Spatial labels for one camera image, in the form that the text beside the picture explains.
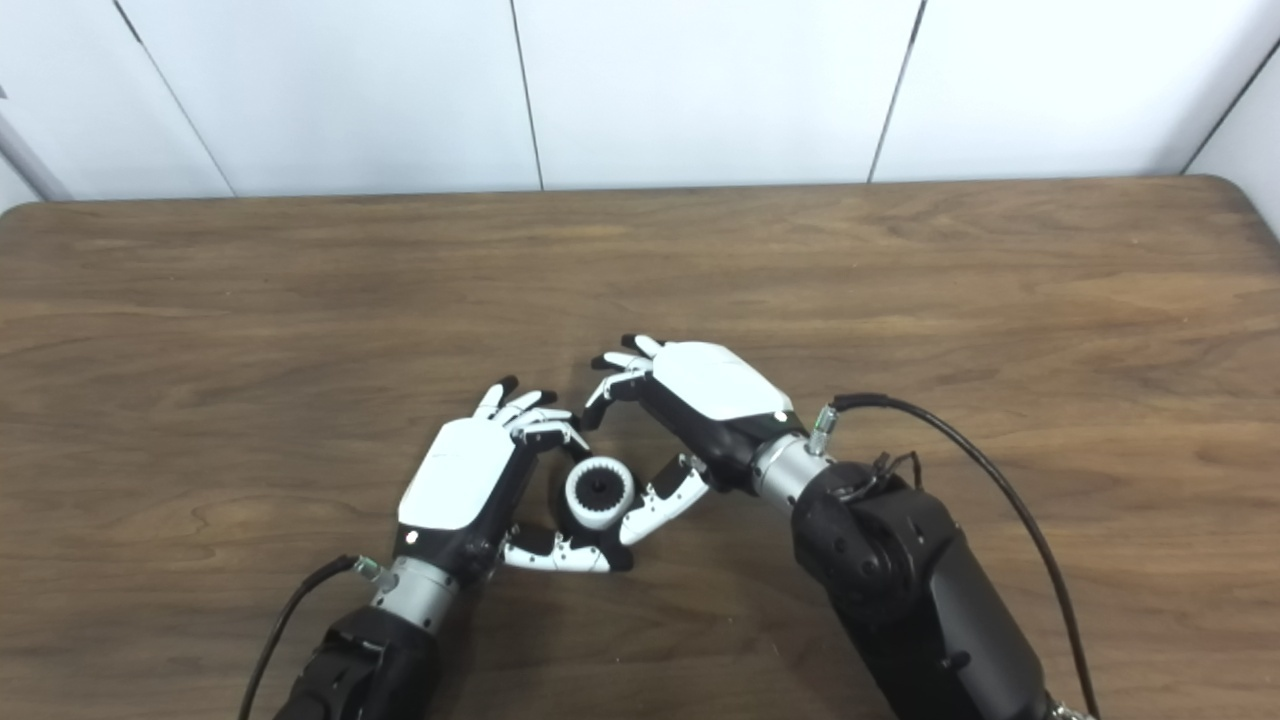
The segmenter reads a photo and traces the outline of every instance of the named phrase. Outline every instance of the white gear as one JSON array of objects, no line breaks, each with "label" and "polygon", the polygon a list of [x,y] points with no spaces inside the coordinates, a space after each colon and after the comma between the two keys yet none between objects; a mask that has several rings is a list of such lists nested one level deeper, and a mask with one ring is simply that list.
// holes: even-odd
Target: white gear
[{"label": "white gear", "polygon": [[[617,502],[609,507],[599,510],[588,507],[582,503],[582,500],[579,496],[579,486],[589,482],[588,477],[593,470],[612,473],[622,482],[622,495],[618,497]],[[627,470],[626,465],[612,457],[588,457],[586,460],[579,462],[564,480],[564,500],[568,503],[568,511],[572,512],[573,518],[589,530],[603,530],[617,523],[618,519],[631,509],[631,503],[635,501],[635,497],[636,482],[631,477],[631,470]]]}]

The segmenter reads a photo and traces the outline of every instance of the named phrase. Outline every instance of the black fingertip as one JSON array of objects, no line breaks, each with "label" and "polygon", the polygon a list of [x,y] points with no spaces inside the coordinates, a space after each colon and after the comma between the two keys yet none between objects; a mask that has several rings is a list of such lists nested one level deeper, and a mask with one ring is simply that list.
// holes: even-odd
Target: black fingertip
[{"label": "black fingertip", "polygon": [[600,427],[600,421],[604,420],[604,406],[598,405],[595,407],[588,407],[582,411],[581,428],[584,430],[594,430]]}]

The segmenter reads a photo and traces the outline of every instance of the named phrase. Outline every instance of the black joint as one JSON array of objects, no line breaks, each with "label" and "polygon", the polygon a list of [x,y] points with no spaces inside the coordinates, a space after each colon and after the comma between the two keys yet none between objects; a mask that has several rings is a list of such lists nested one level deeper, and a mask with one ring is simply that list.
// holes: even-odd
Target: black joint
[{"label": "black joint", "polygon": [[536,525],[520,525],[520,532],[512,536],[511,546],[529,555],[545,556],[556,550],[556,532]]},{"label": "black joint", "polygon": [[586,410],[582,410],[582,428],[586,430],[594,430],[600,427],[604,421],[604,404],[593,405]]},{"label": "black joint", "polygon": [[689,477],[689,469],[685,468],[684,462],[680,461],[680,456],[677,455],[672,457],[671,461],[667,462],[667,465],[662,470],[658,471],[658,475],[654,477],[653,482],[649,484],[653,486],[653,492],[659,498],[667,500],[668,497],[676,495],[676,489],[678,489],[680,486],[684,484],[685,478],[687,477]]}]

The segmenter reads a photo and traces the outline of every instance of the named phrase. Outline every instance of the black arm segment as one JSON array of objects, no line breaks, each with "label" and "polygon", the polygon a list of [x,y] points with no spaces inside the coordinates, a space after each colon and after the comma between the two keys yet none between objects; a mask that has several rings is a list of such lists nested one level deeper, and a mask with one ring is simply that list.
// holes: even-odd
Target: black arm segment
[{"label": "black arm segment", "polygon": [[422,720],[439,678],[433,635],[361,607],[329,628],[275,720]]},{"label": "black arm segment", "polygon": [[841,462],[791,515],[796,560],[827,589],[899,720],[1046,720],[1039,659],[936,497]]}]

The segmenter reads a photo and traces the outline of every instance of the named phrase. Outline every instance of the robot finger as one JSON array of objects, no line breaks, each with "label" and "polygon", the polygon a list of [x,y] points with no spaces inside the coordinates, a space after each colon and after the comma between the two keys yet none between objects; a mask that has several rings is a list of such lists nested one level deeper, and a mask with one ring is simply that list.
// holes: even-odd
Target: robot finger
[{"label": "robot finger", "polygon": [[628,352],[605,352],[591,359],[593,370],[635,370],[637,368],[652,370],[653,360]]},{"label": "robot finger", "polygon": [[645,487],[640,507],[622,516],[618,533],[622,544],[631,546],[643,541],[692,507],[710,489],[704,478],[705,471],[707,466],[696,457],[673,457]]},{"label": "robot finger", "polygon": [[564,420],[525,425],[520,428],[517,438],[535,452],[545,452],[553,447],[564,446],[575,460],[582,460],[591,455],[591,446],[586,445],[586,441],[573,429],[573,425]]},{"label": "robot finger", "polygon": [[622,336],[622,346],[644,352],[648,357],[654,357],[662,350],[663,343],[646,334],[628,333]]},{"label": "robot finger", "polygon": [[604,420],[604,411],[613,405],[614,400],[639,400],[640,386],[649,380],[649,372],[644,369],[627,370],[616,375],[609,375],[600,380],[600,384],[586,400],[586,409],[582,411],[582,428],[594,430]]},{"label": "robot finger", "polygon": [[538,407],[539,405],[547,405],[549,402],[556,402],[556,393],[549,389],[535,389],[532,392],[526,392],[516,400],[512,400],[502,407],[494,416],[494,421],[506,425],[507,423],[518,418],[522,413],[530,407]]},{"label": "robot finger", "polygon": [[521,527],[503,546],[512,568],[547,573],[608,573],[609,561],[593,546],[572,547],[564,536],[545,528]]},{"label": "robot finger", "polygon": [[576,424],[577,416],[568,410],[559,410],[556,407],[536,407],[534,410],[527,410],[521,413],[515,419],[507,423],[507,428],[512,432],[538,423],[545,423],[548,420],[564,420],[568,424]]},{"label": "robot finger", "polygon": [[502,406],[502,398],[511,395],[511,391],[516,389],[516,386],[518,384],[520,380],[516,379],[516,375],[507,375],[506,378],[502,378],[497,383],[489,386],[484,397],[480,398],[480,405],[476,406],[475,414],[471,416],[480,419],[493,418],[493,414]]}]

